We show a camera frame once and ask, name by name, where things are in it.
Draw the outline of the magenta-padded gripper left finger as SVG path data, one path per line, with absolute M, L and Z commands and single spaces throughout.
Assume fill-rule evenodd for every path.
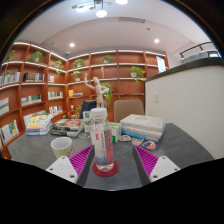
M 72 183 L 85 184 L 93 157 L 94 146 L 91 145 L 70 157 L 61 156 L 47 171 Z

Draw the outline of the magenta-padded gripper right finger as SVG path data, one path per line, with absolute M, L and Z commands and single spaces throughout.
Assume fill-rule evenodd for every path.
M 133 146 L 132 154 L 143 186 L 180 170 L 167 156 L 158 157 L 140 146 Z

